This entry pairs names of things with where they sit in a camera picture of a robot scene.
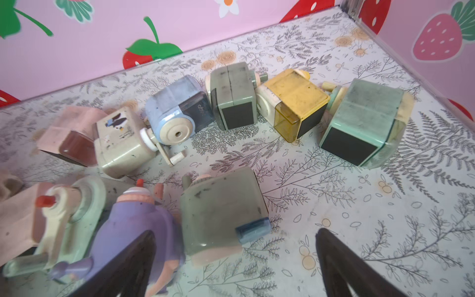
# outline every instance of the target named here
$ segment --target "cream pencil sharpener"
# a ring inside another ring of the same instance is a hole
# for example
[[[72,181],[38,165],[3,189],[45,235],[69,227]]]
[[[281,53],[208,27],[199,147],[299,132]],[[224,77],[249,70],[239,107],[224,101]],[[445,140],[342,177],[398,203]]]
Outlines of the cream pencil sharpener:
[[[129,107],[123,107],[96,123],[94,148],[97,162],[105,174],[121,178],[150,161],[160,151],[172,167],[181,161],[184,151],[168,157],[151,128]]]

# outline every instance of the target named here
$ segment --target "penguin sticker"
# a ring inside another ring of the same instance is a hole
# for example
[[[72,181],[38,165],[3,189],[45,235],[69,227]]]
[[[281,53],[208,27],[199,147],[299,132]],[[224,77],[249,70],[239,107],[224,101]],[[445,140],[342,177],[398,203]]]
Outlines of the penguin sticker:
[[[114,116],[112,119],[107,120],[105,123],[106,127],[114,127],[115,129],[118,129],[120,131],[123,130],[125,123],[127,123],[127,118],[126,117],[121,117],[121,113],[118,115]]]

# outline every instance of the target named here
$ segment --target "pencil sharpener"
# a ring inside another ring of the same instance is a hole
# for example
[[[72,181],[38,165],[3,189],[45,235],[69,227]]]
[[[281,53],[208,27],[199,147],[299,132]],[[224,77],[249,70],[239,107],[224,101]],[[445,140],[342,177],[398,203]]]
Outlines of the pencil sharpener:
[[[257,123],[254,89],[267,80],[245,62],[213,70],[206,77],[206,90],[218,127],[230,130]]]
[[[145,103],[158,142],[180,144],[213,122],[206,93],[192,76],[185,76],[150,97]]]
[[[182,181],[185,253],[195,266],[240,253],[243,244],[270,233],[269,212],[251,168]]]
[[[356,166],[383,165],[398,148],[414,96],[360,79],[353,80],[349,88],[331,83],[322,87],[332,91],[327,107],[334,114],[320,147]]]
[[[130,108],[123,107],[96,123],[94,149],[99,167],[112,178],[121,178],[155,158],[160,151],[172,167],[185,156],[169,158],[151,128]]]
[[[287,69],[257,87],[257,110],[288,142],[315,127],[330,96],[305,71]]]
[[[38,139],[37,147],[73,164],[96,166],[93,126],[106,115],[94,107],[68,106]]]

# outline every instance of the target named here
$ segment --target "glass panel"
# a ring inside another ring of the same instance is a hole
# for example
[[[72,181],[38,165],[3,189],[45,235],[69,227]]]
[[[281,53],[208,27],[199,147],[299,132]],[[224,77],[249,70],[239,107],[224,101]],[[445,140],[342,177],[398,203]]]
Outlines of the glass panel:
[[[368,161],[363,165],[364,168],[373,169],[383,165],[398,149],[401,142],[404,131],[406,130],[406,124],[394,120],[394,124],[389,133],[388,139],[383,144],[383,147],[375,153]]]
[[[208,97],[204,92],[199,92],[197,95],[182,102],[179,107],[185,115],[195,121],[195,132],[198,132],[214,121]]]
[[[221,130],[226,130],[226,128],[224,127],[223,119],[221,118],[221,112],[219,112],[216,88],[212,89],[211,91],[211,110],[213,111],[214,119],[218,124],[218,127]]]
[[[96,166],[94,142],[81,133],[71,131],[59,147],[59,153],[84,166]]]
[[[302,123],[300,118],[283,102],[277,104],[275,111],[274,128],[287,142],[294,142]]]

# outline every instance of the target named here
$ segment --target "pink strawberry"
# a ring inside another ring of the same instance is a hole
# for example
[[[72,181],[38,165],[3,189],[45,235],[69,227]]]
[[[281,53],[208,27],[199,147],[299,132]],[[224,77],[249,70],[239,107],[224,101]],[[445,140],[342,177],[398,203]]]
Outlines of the pink strawberry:
[[[422,61],[441,61],[455,56],[463,40],[475,40],[475,0],[464,6],[457,2],[451,14],[436,15],[424,27],[417,39],[413,53]]]

